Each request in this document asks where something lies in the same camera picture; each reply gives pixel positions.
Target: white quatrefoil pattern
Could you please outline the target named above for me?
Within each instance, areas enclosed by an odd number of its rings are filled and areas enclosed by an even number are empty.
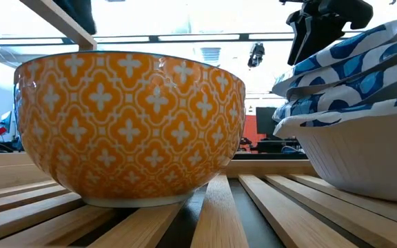
[[[76,52],[24,63],[14,104],[36,165],[82,197],[187,194],[233,157],[245,86],[224,70],[138,52]]]

